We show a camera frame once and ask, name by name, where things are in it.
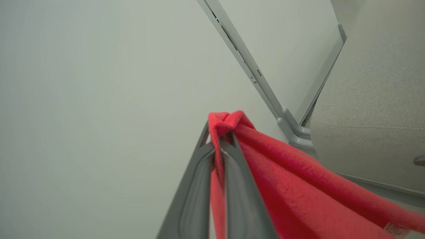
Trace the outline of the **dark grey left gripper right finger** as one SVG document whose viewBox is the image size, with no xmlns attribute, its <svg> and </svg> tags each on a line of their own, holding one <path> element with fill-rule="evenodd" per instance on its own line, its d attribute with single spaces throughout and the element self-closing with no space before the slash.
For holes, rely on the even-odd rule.
<svg viewBox="0 0 425 239">
<path fill-rule="evenodd" d="M 278 234 L 234 132 L 220 137 L 227 239 L 276 239 Z"/>
</svg>

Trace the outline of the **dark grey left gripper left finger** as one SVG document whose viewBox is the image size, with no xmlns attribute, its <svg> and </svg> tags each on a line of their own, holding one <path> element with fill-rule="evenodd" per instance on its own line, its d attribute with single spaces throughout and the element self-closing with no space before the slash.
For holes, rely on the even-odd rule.
<svg viewBox="0 0 425 239">
<path fill-rule="evenodd" d="M 209 238 L 211 172 L 215 148 L 211 142 L 207 142 L 208 135 L 208 124 L 205 124 L 159 230 L 158 239 Z"/>
</svg>

